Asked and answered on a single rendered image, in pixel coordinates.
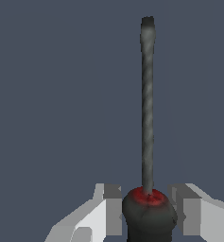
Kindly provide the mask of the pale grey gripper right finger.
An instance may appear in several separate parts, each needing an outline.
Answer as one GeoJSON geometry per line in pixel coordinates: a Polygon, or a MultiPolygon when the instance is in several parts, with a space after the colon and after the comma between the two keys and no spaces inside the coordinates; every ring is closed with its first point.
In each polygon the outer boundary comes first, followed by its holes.
{"type": "Polygon", "coordinates": [[[193,183],[168,184],[167,192],[183,235],[224,242],[224,201],[213,199],[193,183]]]}

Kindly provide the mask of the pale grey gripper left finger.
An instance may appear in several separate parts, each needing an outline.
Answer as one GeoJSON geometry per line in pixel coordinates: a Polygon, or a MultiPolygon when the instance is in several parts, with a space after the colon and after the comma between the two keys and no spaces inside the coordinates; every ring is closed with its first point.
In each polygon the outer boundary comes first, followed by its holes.
{"type": "Polygon", "coordinates": [[[97,183],[93,198],[55,224],[44,242],[104,242],[121,234],[121,185],[97,183]]]}

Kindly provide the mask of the black red-collared screwdriver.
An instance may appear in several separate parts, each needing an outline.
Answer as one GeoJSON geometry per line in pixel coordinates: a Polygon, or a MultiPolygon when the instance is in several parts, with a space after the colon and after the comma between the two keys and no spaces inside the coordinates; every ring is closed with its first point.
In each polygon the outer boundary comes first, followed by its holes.
{"type": "Polygon", "coordinates": [[[168,197],[154,188],[153,179],[153,54],[154,17],[142,19],[142,186],[128,192],[122,212],[128,225],[127,242],[172,242],[177,214],[168,197]]]}

